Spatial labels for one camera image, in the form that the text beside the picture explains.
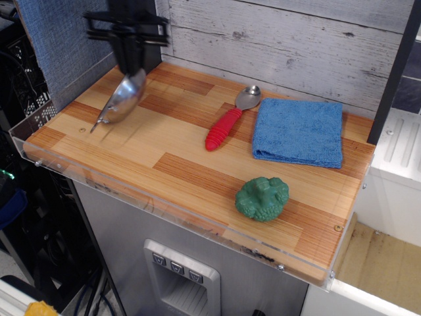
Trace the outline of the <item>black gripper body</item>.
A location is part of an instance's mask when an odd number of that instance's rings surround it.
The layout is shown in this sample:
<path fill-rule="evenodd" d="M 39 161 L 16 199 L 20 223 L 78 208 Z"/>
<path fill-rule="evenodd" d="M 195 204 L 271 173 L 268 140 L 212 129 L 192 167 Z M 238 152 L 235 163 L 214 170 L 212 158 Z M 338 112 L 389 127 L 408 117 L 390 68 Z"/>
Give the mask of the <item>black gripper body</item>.
<path fill-rule="evenodd" d="M 140 1 L 109 1 L 106 11 L 86 11 L 88 38 L 110 41 L 133 36 L 141 43 L 166 46 L 169 44 L 169 20 L 157 16 Z"/>

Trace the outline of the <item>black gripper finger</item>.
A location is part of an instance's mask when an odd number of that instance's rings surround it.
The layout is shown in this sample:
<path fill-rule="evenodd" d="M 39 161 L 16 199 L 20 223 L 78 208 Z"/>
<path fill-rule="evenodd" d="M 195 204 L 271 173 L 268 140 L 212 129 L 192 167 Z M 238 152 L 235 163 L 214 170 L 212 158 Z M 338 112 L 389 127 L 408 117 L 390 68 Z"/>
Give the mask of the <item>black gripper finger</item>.
<path fill-rule="evenodd" d="M 145 42 L 130 36 L 130 76 L 136 75 L 144 67 Z"/>
<path fill-rule="evenodd" d="M 111 46 L 122 73 L 131 74 L 124 40 L 118 36 L 111 36 Z"/>

